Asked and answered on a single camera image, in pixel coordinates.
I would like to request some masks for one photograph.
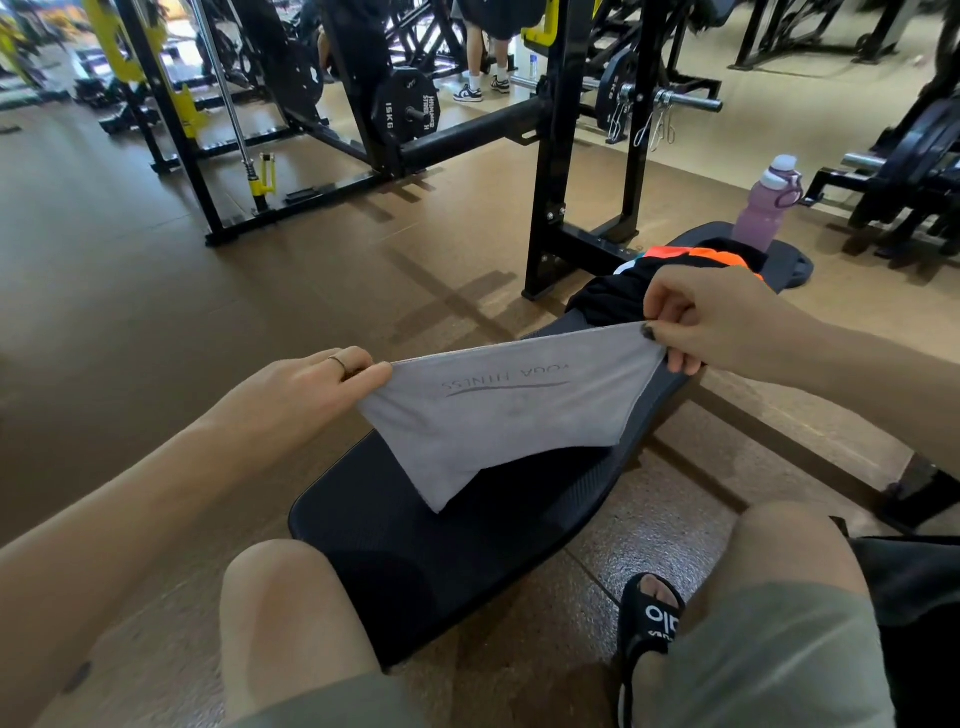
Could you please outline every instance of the yellow handle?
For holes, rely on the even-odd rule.
[[[250,180],[250,192],[254,197],[276,192],[276,158],[272,154],[260,155],[260,179]]]
[[[549,48],[557,40],[557,32],[560,30],[560,2],[561,0],[547,0],[546,12],[543,14],[543,21],[536,28],[524,28],[520,31],[524,44],[542,55],[542,50]],[[593,14],[597,15],[603,0],[593,0]]]

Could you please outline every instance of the hand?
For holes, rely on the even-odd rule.
[[[668,348],[669,370],[690,376],[707,363],[783,380],[826,327],[739,267],[664,266],[647,289],[643,314],[645,328]]]
[[[251,475],[305,445],[392,373],[357,347],[277,361],[228,392],[192,429],[212,433],[238,474]]]

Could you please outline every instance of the olive green shorts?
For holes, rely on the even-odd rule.
[[[720,601],[670,645],[659,728],[892,728],[874,607],[819,584],[765,584]],[[425,728],[402,683],[362,675],[237,728]]]

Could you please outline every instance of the ring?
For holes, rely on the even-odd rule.
[[[335,353],[335,354],[331,354],[331,355],[330,355],[330,358],[333,359],[335,362],[337,362],[337,364],[339,364],[340,366],[342,366],[342,367],[344,368],[344,374],[343,374],[343,376],[340,377],[340,380],[341,380],[341,381],[344,381],[344,380],[346,380],[346,379],[349,379],[349,377],[350,377],[350,370],[347,368],[347,365],[344,364],[344,362],[342,362],[340,359],[337,358],[337,355],[338,355],[338,354],[339,354],[339,352],[337,352],[337,353]]]

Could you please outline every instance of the thigh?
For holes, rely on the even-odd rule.
[[[690,608],[666,660],[664,728],[893,726],[867,585],[825,515],[748,511]]]
[[[258,544],[230,564],[220,630],[227,720],[380,670],[336,572],[301,542]]]

